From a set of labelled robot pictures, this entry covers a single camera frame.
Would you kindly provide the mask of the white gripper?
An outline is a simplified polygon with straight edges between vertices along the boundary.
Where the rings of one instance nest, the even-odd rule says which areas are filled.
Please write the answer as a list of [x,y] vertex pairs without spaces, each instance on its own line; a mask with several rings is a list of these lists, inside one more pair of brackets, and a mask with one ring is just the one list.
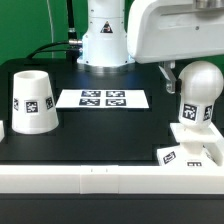
[[174,60],[224,54],[224,0],[134,0],[127,48],[139,63],[160,62],[174,94]]

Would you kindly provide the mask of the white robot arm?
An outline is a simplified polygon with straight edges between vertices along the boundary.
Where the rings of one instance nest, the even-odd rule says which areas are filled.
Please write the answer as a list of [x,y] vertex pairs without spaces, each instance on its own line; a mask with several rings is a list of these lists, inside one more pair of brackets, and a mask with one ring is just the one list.
[[174,93],[177,60],[224,54],[224,0],[134,0],[124,13],[124,0],[88,0],[82,68],[102,73],[158,62]]

